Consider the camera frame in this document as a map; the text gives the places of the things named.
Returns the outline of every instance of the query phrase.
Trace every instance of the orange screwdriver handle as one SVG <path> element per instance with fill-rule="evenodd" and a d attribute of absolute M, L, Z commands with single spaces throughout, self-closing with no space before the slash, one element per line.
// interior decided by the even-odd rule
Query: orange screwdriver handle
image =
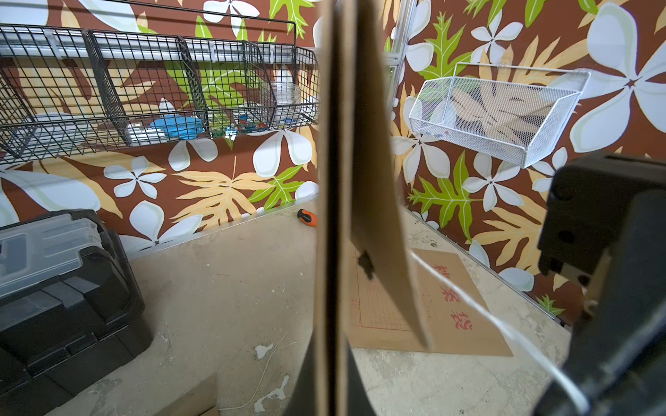
<path fill-rule="evenodd" d="M 317 227 L 317 216 L 310 211 L 300 209 L 298 210 L 296 216 L 299 217 L 301 221 L 303 221 L 303 224 L 310 227 Z"/>

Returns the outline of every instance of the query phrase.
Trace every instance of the concrete floor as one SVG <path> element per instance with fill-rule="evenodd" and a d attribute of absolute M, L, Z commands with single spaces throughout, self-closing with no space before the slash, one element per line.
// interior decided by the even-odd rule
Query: concrete floor
<path fill-rule="evenodd" d="M 212 398 L 202 400 L 220 408 L 248 403 L 221 415 L 262 408 L 259 414 L 279 415 L 312 333 L 316 229 L 296 220 L 299 208 L 316 212 L 314 202 L 285 208 L 133 260 L 153 344 L 50 416 L 155 415 L 208 384 Z M 490 311 L 551 359 L 564 360 L 568 332 L 423 222 L 403 215 L 411 247 L 459 253 Z M 255 347 L 271 341 L 274 347 L 257 360 Z M 378 415 L 527 415 L 549 379 L 509 345 L 511 358 L 371 349 L 355 349 L 354 357 Z"/>

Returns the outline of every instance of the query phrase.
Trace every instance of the black wire basket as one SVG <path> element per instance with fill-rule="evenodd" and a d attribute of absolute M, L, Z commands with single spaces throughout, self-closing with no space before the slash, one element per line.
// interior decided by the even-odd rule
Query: black wire basket
<path fill-rule="evenodd" d="M 318 77 L 295 38 L 0 25 L 0 164 L 316 124 Z"/>

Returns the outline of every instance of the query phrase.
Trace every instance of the white cable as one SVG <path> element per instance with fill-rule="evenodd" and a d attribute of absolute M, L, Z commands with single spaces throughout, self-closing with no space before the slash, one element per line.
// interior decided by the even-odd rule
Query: white cable
<path fill-rule="evenodd" d="M 523 334 L 521 334 L 518 330 L 516 330 L 508 323 L 492 315 L 483 306 L 477 303 L 477 301 L 472 299 L 470 295 L 468 295 L 462 289 L 457 287 L 455 283 L 442 276 L 437 270 L 431 267 L 431 265 L 423 261 L 423 259 L 421 259 L 421 257 L 419 257 L 416 253 L 410 251 L 410 254 L 417 261 L 417 263 L 419 263 L 424 269 L 428 271 L 428 273 L 435 276 L 439 281 L 441 281 L 442 283 L 453 289 L 454 292 L 457 293 L 468 305 L 472 306 L 477 312 L 479 312 L 486 319 L 491 321 L 499 329 L 499 331 L 502 332 L 506 337 L 512 339 L 513 341 L 518 343 L 521 347 L 523 347 L 527 352 L 527 354 L 529 354 L 534 359 L 534 361 L 537 362 L 537 364 L 542 366 L 548 373 L 550 373 L 550 375 L 553 376 L 557 384 L 559 384 L 560 387 L 562 387 L 562 389 L 564 389 L 564 391 L 567 392 L 569 398 L 573 402 L 573 405 L 575 406 L 576 410 L 578 410 L 578 413 L 580 415 L 585 415 L 590 410 L 589 401 L 587 400 L 587 397 L 581 391 L 581 389 L 579 389 L 578 386 L 565 373 L 562 372 L 562 370 L 557 368 L 557 366 L 553 364 L 539 350 L 539 348 L 537 348 L 532 342 L 530 342 L 530 340 L 525 338 Z"/>
<path fill-rule="evenodd" d="M 259 382 L 257 383 L 257 385 L 256 385 L 256 389 L 254 389 L 254 393 L 252 394 L 252 397 L 250 397 L 250 400 L 248 400 L 247 402 L 245 402 L 244 405 L 240 405 L 240 406 L 236 406 L 236 407 L 223 407 L 223 408 L 219 408 L 219 407 L 218 407 L 218 409 L 217 409 L 218 412 L 221 412 L 221 411 L 224 411 L 224 410 L 236 410 L 236 409 L 242 409 L 243 407 L 245 407 L 245 406 L 247 406 L 247 405 L 250 404 L 250 402 L 252 401 L 252 399 L 254 399 L 254 396 L 256 396 L 256 392 L 259 391 L 259 386 L 261 385 L 261 382 L 264 380 L 264 376 L 266 375 L 266 370 L 268 369 L 268 364 L 270 364 L 270 360 L 273 358 L 273 355 L 275 355 L 275 353 L 278 352 L 278 351 L 280 351 L 282 348 L 287 348 L 289 345 L 294 345 L 295 343 L 298 342 L 298 341 L 294 341 L 294 342 L 292 342 L 292 343 L 289 343 L 289 344 L 285 345 L 284 347 L 279 347 L 279 348 L 278 348 L 278 346 L 280 345 L 280 342 L 282 342 L 282 340 L 283 340 L 284 337 L 286 337 L 286 336 L 287 336 L 287 332 L 285 332 L 284 335 L 282 336 L 282 338 L 280 338 L 280 341 L 278 341 L 278 343 L 275 345 L 275 349 L 274 349 L 273 352 L 270 354 L 270 357 L 268 357 L 268 361 L 266 361 L 266 366 L 264 366 L 264 372 L 261 373 L 261 378 L 259 379 Z M 273 343 L 273 340 L 270 338 L 270 335 L 268 336 L 268 338 L 270 339 L 270 342 Z"/>

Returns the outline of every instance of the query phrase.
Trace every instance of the red chinese characters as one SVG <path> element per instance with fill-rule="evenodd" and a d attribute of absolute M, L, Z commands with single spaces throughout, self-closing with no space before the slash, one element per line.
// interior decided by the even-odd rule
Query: red chinese characters
<path fill-rule="evenodd" d="M 451 317 L 456 322 L 456 329 L 462 329 L 464 331 L 467 329 L 470 331 L 472 330 L 472 321 L 470 321 L 470 318 L 466 313 L 454 312 L 451 314 Z"/>
<path fill-rule="evenodd" d="M 432 266 L 432 267 L 433 269 L 441 273 L 441 275 L 444 276 L 445 278 L 451 278 L 451 275 L 449 274 L 449 271 L 446 269 L 445 266 Z"/>
<path fill-rule="evenodd" d="M 442 295 L 444 295 L 444 301 L 446 301 L 446 302 L 460 302 L 460 296 L 457 293 L 455 293 L 453 289 L 451 289 L 451 288 L 444 289 L 441 286 L 440 286 L 440 289 L 442 289 Z"/>

